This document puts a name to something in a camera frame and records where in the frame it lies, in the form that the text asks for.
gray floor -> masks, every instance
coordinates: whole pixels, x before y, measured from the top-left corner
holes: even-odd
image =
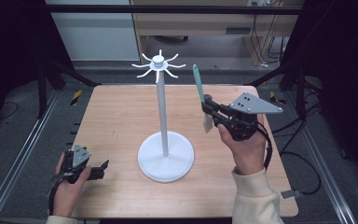
[[[252,66],[249,54],[240,37],[206,37],[191,36],[187,41],[181,37],[156,36],[149,41],[146,55],[152,57],[162,50],[166,58],[179,53],[179,57],[172,64],[187,64],[183,69],[170,69],[178,75],[178,79],[166,78],[167,84],[194,84],[191,65],[197,64],[200,68],[202,81],[205,84],[242,85],[265,75],[278,66],[272,63],[269,68]],[[143,69],[129,67],[131,63],[116,63],[112,67],[78,66],[78,72],[94,81],[105,84],[130,84],[154,82],[153,76],[136,78]],[[48,88],[49,96],[56,96],[57,101],[51,110],[47,124],[36,137],[32,151],[29,152],[26,162],[21,167],[18,179],[12,181],[13,188],[0,206],[0,223],[44,223],[47,217],[48,200],[44,196],[46,189],[51,187],[49,179],[53,175],[54,167],[60,154],[71,147],[76,131],[81,123],[83,114],[92,94],[92,87],[87,87],[73,78],[62,75],[66,86],[62,91],[53,91]],[[257,87],[262,98],[269,100],[273,91],[277,99],[286,100],[288,104],[281,105],[285,111],[282,115],[268,115],[271,130],[277,130],[296,118],[292,109],[295,88],[291,91],[280,91],[278,83],[281,77],[275,77],[267,83]],[[75,91],[82,90],[76,105],[70,105]],[[307,108],[318,103],[318,98],[311,94]],[[10,172],[22,147],[33,127],[38,109],[37,85],[28,83],[13,90],[7,96],[0,118],[0,187]],[[296,217],[286,217],[285,223],[358,223],[358,166],[355,161],[344,160],[340,154],[340,147],[325,120],[321,108],[309,112],[306,128],[297,135],[286,149],[300,154],[313,162],[310,154],[310,144],[305,138],[309,132],[315,146],[321,152],[323,159],[337,183],[339,192],[351,209],[355,222],[345,222],[339,219],[337,208],[332,203],[328,183],[313,195],[304,195],[296,199],[299,214]],[[281,150],[294,133],[299,123],[284,132],[275,134],[277,147]],[[317,187],[317,176],[302,160],[291,155],[282,156],[283,165],[293,188],[310,191]],[[200,220],[181,220],[185,223],[200,223]],[[117,219],[115,223],[138,223],[145,220]],[[203,223],[223,223],[229,219],[203,220]],[[177,223],[177,220],[166,220],[165,223]]]

wire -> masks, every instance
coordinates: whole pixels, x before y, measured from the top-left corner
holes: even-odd
[[[10,114],[1,117],[0,119],[7,119],[7,118],[11,117],[12,115],[14,115],[19,110],[18,104],[14,103],[14,102],[4,102],[4,105],[8,105],[8,104],[13,104],[14,106],[16,106],[16,109],[14,109],[14,111],[11,112]]]
[[[261,62],[260,60],[260,56],[261,58],[265,61],[264,63],[276,63],[277,60],[275,61],[269,61],[269,60],[266,60],[264,57],[263,57],[263,52],[262,52],[262,49],[260,47],[260,41],[258,40],[258,35],[257,35],[257,31],[255,29],[255,23],[257,21],[257,15],[254,15],[254,25],[253,25],[253,28],[252,28],[252,33],[251,33],[251,44],[252,44],[252,48],[254,49],[255,51],[255,54],[257,56],[257,60],[260,62],[260,63],[263,63]],[[257,45],[258,45],[258,48],[260,50],[260,55],[257,53],[257,50],[255,49],[255,44],[253,42],[253,37],[254,37],[254,34],[255,34],[255,39],[257,40]]]
[[[278,57],[275,57],[273,54],[277,54],[277,52],[271,52],[271,49],[272,49],[272,45],[274,44],[274,41],[275,41],[275,36],[273,36],[270,41],[269,41],[269,44],[268,44],[268,50],[267,50],[267,54],[270,58],[272,59],[278,59]]]
[[[287,143],[282,148],[282,150],[280,152],[280,155],[282,155],[282,153],[287,149],[289,144],[295,139],[296,135],[304,128],[304,126],[305,126],[305,120],[302,120],[301,124],[298,126],[297,130],[295,131],[295,133],[290,137],[289,141],[287,141]]]
[[[52,216],[54,212],[54,198],[57,192],[58,186],[63,182],[63,179],[57,181],[54,187],[51,189],[50,195],[48,196],[48,215]]]
[[[261,124],[258,121],[255,123],[255,125],[253,123],[249,123],[249,122],[246,122],[246,121],[240,120],[240,119],[238,119],[237,122],[241,123],[245,127],[252,128],[253,130],[261,133],[266,138],[268,146],[267,146],[266,158],[264,159],[264,167],[266,168],[266,171],[267,171],[267,169],[269,168],[269,162],[271,161],[271,158],[272,158],[272,142],[271,142],[271,139],[269,138],[269,133],[267,132],[267,129],[264,127],[263,124]],[[257,125],[260,125],[263,128],[263,130],[258,128]]]
[[[312,91],[312,92],[308,93],[308,94],[304,97],[304,99],[307,100],[308,97],[310,97],[310,96],[312,96],[312,95],[316,95],[316,94],[318,94],[318,92]]]
[[[314,110],[314,111],[312,111],[311,113],[310,113],[310,111],[312,110],[312,109],[319,109],[319,108],[321,108],[322,106],[321,106],[321,104],[320,103],[317,103],[317,104],[315,104],[315,105],[313,105],[308,111],[307,111],[307,117],[309,117],[309,116],[311,116],[311,115],[313,115],[313,114],[315,114],[318,110]]]
[[[280,134],[280,135],[274,135],[274,138],[277,137],[287,137],[287,136],[292,136],[294,133],[287,133],[287,134]]]
[[[63,167],[64,167],[64,162],[68,159],[68,157],[70,156],[70,153],[67,153],[67,151],[64,152],[63,154],[63,159],[62,159],[62,163],[61,163],[61,166],[60,166],[60,171],[55,175],[53,176],[50,181],[56,181],[56,182],[59,182],[61,181],[64,173],[63,173]]]
[[[286,124],[285,126],[281,127],[280,129],[277,129],[277,130],[272,131],[272,133],[281,132],[281,131],[283,131],[283,130],[285,130],[285,129],[287,129],[287,128],[293,126],[293,125],[295,125],[296,122],[298,122],[299,120],[301,120],[301,118],[298,118],[298,119],[293,120],[292,122]]]
[[[300,158],[303,162],[305,162],[312,170],[313,172],[316,174],[317,178],[318,178],[318,186],[316,187],[316,189],[312,190],[312,191],[303,191],[301,190],[301,193],[304,194],[304,195],[312,195],[312,194],[315,194],[316,192],[319,191],[319,189],[321,188],[322,186],[322,179],[321,179],[321,176],[319,175],[318,171],[316,170],[315,166],[313,166],[307,159],[305,159],[304,157],[294,153],[294,152],[290,152],[290,151],[286,151],[286,152],[283,152],[281,155],[291,155],[291,156],[295,156],[295,157],[298,157]]]

wooden table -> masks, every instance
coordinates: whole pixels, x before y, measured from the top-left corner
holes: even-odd
[[[81,122],[75,144],[87,147],[89,165],[110,160],[102,180],[88,181],[74,217],[231,217],[236,186],[234,161],[215,127],[205,133],[196,86],[166,86],[168,130],[184,135],[195,150],[191,170],[170,184],[150,180],[141,171],[137,153],[151,134],[160,131],[156,86],[98,86]],[[227,105],[245,86],[204,86],[204,93]],[[290,189],[275,142],[268,168],[270,185]],[[281,199],[281,215],[298,212],[293,198]]]

white sleeve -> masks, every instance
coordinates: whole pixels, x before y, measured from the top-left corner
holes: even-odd
[[[77,220],[70,217],[49,216],[46,224],[77,224]]]
[[[237,185],[233,224],[283,223],[280,198],[269,186],[266,170],[253,175],[237,175],[234,170],[232,175]]]

white stand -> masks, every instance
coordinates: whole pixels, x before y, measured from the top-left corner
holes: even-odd
[[[133,66],[150,66],[150,69],[146,73],[138,77],[145,77],[152,70],[156,71],[161,132],[154,133],[144,140],[138,151],[138,162],[141,170],[149,178],[161,183],[170,183],[187,174],[194,161],[194,149],[191,143],[181,134],[167,131],[165,110],[164,71],[171,77],[177,77],[170,73],[167,67],[178,68],[185,65],[175,66],[168,64],[168,61],[172,61],[178,55],[176,54],[173,58],[164,61],[164,57],[161,56],[161,50],[159,55],[153,57],[153,60],[146,58],[144,54],[142,55],[151,63],[147,65],[133,64]]]

